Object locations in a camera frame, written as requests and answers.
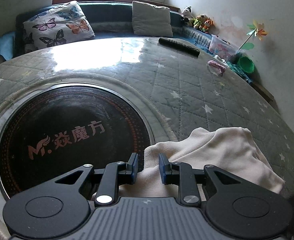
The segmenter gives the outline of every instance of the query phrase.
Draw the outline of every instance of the triangular cutout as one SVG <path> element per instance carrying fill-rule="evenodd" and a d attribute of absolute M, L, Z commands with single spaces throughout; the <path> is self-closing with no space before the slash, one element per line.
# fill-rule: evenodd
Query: triangular cutout
<path fill-rule="evenodd" d="M 79 179 L 79 177 L 81 176 L 82 173 L 83 173 L 83 171 L 76 171 L 76 172 L 74 172 L 64 178 L 61 178 L 61 179 L 55 181 L 55 183 L 73 185 L 73 184 L 75 184 L 77 179 Z"/>
<path fill-rule="evenodd" d="M 228 177 L 227 175 L 219 172 L 219 171 L 215 171 L 216 176 L 218 177 L 218 179 L 220 180 L 220 182 L 224 185 L 231 185 L 231 184 L 240 184 L 239 181 Z"/>

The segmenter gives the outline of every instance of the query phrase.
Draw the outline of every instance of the silver screw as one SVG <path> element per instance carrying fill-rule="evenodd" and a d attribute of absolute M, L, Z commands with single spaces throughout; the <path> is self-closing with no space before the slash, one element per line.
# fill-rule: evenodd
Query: silver screw
<path fill-rule="evenodd" d="M 194 195 L 190 195 L 190 196 L 186 196 L 183 199 L 186 203 L 196 203 L 199 201 L 199 198 L 194 196 Z"/>
<path fill-rule="evenodd" d="M 106 203 L 109 203 L 110 201 L 112 201 L 112 197 L 108 196 L 108 195 L 101 195 L 101 196 L 97 197 L 96 200 L 99 203 L 106 204 Z"/>

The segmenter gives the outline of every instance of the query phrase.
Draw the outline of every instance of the green leaf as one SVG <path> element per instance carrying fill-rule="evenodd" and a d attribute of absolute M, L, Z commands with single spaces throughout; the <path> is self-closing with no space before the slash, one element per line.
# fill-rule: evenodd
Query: green leaf
<path fill-rule="evenodd" d="M 249 29 L 254 30 L 256 29 L 255 25 L 253 24 L 247 24 L 247 26 L 249 27 Z"/>
<path fill-rule="evenodd" d="M 246 35 L 252 35 L 252 34 L 255 32 L 255 30 L 250 31 L 250 32 L 247 33 Z"/>
<path fill-rule="evenodd" d="M 244 46 L 241 47 L 241 49 L 250 50 L 250 49 L 253 49 L 254 47 L 255 45 L 252 44 L 251 42 L 246 42 Z"/>

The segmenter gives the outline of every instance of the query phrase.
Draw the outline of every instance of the beige cloth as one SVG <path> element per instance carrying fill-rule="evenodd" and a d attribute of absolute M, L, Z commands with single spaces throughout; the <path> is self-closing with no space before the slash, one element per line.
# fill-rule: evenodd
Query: beige cloth
<path fill-rule="evenodd" d="M 275 193 L 279 193 L 284 186 L 284 181 L 273 172 L 248 129 L 231 127 L 208 132 L 197 128 L 183 141 L 160 142 L 147 147 L 144 170 L 138 173 L 134 185 L 119 187 L 119 195 L 177 196 L 178 186 L 161 183 L 159 153 L 165 153 L 170 162 L 189 163 L 194 169 L 203 169 L 204 165 L 213 164 Z M 201 185 L 199 191 L 204 200 Z"/>

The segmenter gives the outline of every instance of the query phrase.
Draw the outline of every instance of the quilted tablecloth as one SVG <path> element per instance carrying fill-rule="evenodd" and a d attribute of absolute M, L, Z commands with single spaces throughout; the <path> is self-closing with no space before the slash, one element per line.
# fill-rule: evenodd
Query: quilted tablecloth
<path fill-rule="evenodd" d="M 169 124 L 177 140 L 197 127 L 244 127 L 294 192 L 294 133 L 245 81 L 227 69 L 220 76 L 201 51 L 198 58 L 158 44 L 156 38 L 81 41 L 32 52 L 0 64 L 0 106 L 10 95 L 36 83 L 64 82 L 95 74 L 135 88 Z"/>

